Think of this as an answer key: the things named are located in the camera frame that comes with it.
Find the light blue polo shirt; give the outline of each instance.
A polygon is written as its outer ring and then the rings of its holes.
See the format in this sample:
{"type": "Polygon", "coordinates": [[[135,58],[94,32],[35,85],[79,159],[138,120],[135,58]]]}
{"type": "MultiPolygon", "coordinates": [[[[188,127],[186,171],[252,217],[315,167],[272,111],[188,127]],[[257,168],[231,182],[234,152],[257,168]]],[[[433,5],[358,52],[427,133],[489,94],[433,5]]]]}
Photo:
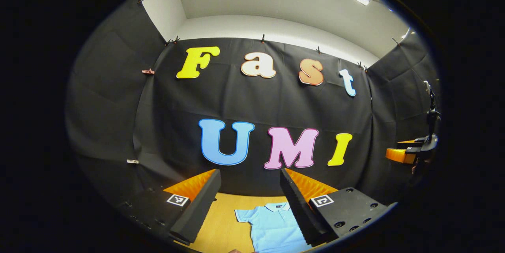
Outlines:
{"type": "Polygon", "coordinates": [[[312,248],[303,238],[288,202],[267,203],[253,210],[235,210],[238,222],[251,223],[258,253],[299,253],[312,248]]]}

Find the pink letter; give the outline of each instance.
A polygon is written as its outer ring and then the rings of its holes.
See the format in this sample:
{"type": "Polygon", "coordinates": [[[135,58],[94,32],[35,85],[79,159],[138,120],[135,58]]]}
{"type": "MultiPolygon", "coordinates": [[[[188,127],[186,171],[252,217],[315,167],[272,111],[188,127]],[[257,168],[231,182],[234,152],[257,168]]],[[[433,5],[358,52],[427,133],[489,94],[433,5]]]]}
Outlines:
{"type": "Polygon", "coordinates": [[[294,164],[295,167],[305,168],[314,165],[312,154],[316,137],[319,135],[317,129],[305,129],[294,145],[291,135],[285,127],[271,127],[268,129],[268,134],[272,137],[272,151],[270,152],[270,160],[265,163],[266,169],[282,167],[281,154],[286,167],[291,167],[298,154],[300,157],[294,164]]]}

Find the white ceiling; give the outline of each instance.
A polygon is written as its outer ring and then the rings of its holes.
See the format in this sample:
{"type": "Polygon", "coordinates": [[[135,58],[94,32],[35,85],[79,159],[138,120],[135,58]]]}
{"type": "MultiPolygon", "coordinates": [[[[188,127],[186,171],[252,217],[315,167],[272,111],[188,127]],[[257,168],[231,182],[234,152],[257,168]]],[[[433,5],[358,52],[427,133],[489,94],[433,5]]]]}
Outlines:
{"type": "Polygon", "coordinates": [[[377,0],[181,0],[188,19],[214,15],[256,15],[310,25],[342,37],[381,58],[408,30],[377,0]]]}

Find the wooden surface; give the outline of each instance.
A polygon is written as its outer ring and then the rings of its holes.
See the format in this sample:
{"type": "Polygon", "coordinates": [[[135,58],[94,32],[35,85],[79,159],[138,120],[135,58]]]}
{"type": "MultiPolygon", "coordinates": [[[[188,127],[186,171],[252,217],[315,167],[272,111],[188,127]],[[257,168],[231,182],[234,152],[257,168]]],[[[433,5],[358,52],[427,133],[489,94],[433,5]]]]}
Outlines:
{"type": "Polygon", "coordinates": [[[237,249],[254,252],[251,224],[240,223],[234,210],[252,210],[267,203],[287,201],[286,197],[251,197],[217,193],[194,244],[183,246],[203,253],[228,253],[237,249]]]}

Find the cutout letter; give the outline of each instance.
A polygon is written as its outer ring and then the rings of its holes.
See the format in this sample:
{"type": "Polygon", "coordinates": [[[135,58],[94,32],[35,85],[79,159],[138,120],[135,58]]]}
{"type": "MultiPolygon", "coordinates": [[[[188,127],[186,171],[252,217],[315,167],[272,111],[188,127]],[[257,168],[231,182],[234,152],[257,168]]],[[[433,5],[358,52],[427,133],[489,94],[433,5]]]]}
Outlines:
{"type": "Polygon", "coordinates": [[[339,71],[339,75],[341,75],[344,78],[344,86],[346,87],[346,91],[350,96],[355,96],[356,95],[356,90],[352,88],[351,82],[352,82],[352,76],[350,76],[348,70],[343,69],[342,71],[339,71]]]}
{"type": "Polygon", "coordinates": [[[200,75],[200,72],[196,70],[196,66],[200,64],[200,68],[206,68],[211,60],[211,55],[214,57],[219,55],[219,47],[202,47],[202,48],[189,48],[186,50],[188,56],[181,71],[177,73],[175,77],[178,79],[195,79],[200,75]]]}
{"type": "Polygon", "coordinates": [[[351,134],[337,134],[335,137],[337,139],[337,147],[335,148],[335,153],[330,161],[328,161],[328,166],[339,166],[344,164],[344,154],[346,153],[347,145],[350,140],[352,140],[351,134]]]}
{"type": "Polygon", "coordinates": [[[282,167],[281,154],[286,167],[291,167],[298,155],[300,157],[294,164],[295,167],[305,168],[314,165],[312,155],[314,154],[316,137],[319,135],[317,129],[305,129],[294,145],[291,135],[285,127],[271,127],[268,129],[268,134],[272,137],[272,151],[270,152],[270,160],[265,163],[266,169],[282,167]]]}
{"type": "Polygon", "coordinates": [[[237,131],[234,154],[219,151],[219,135],[225,124],[220,120],[203,119],[198,122],[202,129],[202,154],[207,160],[219,165],[236,165],[244,161],[249,148],[249,133],[254,129],[250,122],[234,122],[231,128],[237,131]]]}
{"type": "Polygon", "coordinates": [[[255,77],[261,75],[266,79],[274,77],[276,71],[274,71],[274,59],[270,55],[265,53],[248,53],[244,56],[247,62],[243,63],[240,70],[250,77],[255,77]]]}
{"type": "Polygon", "coordinates": [[[304,59],[300,62],[301,71],[298,78],[301,82],[310,85],[319,85],[323,83],[323,65],[317,60],[304,59]]]}

